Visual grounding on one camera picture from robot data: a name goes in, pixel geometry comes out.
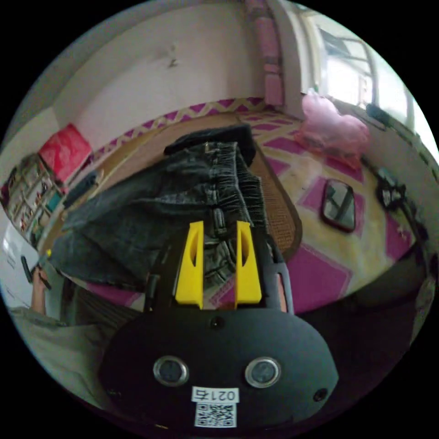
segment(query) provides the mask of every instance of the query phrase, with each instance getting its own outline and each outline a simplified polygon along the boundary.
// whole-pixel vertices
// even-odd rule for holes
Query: printed number
[[[207,428],[236,427],[236,404],[197,403],[195,426]]]
[[[237,403],[239,402],[238,389],[213,389],[208,387],[194,387],[192,393],[194,402]]]

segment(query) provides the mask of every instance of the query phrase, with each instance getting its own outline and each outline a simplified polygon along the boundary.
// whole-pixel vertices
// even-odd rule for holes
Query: jeans
[[[260,179],[236,142],[206,142],[117,183],[72,212],[51,263],[83,281],[142,291],[165,242],[204,221],[204,286],[236,269],[237,220],[268,231]]]

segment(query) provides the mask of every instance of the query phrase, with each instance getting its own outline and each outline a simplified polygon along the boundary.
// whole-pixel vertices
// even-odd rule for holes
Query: pink curtain
[[[259,47],[264,58],[265,103],[284,104],[281,52],[276,24],[264,0],[246,0],[247,13],[255,24]]]

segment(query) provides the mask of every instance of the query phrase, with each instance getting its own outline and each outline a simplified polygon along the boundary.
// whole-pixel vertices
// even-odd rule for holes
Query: pink wall trim
[[[82,170],[102,159],[104,156],[109,155],[119,146],[147,133],[148,131],[162,126],[169,126],[178,122],[184,122],[186,120],[211,116],[223,112],[266,111],[273,109],[273,106],[267,105],[262,97],[246,97],[223,99],[217,102],[205,102],[191,105],[190,107],[181,110],[175,110],[155,119],[148,120],[135,128],[131,128],[126,133],[99,148],[89,156],[88,160],[82,167]]]

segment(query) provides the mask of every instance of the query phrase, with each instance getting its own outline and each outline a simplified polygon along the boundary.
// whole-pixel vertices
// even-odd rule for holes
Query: black cloth
[[[256,155],[256,148],[249,124],[241,123],[225,128],[208,128],[195,131],[178,138],[173,144],[167,146],[164,155],[172,155],[185,148],[190,148],[204,142],[237,142],[242,158],[250,166]]]

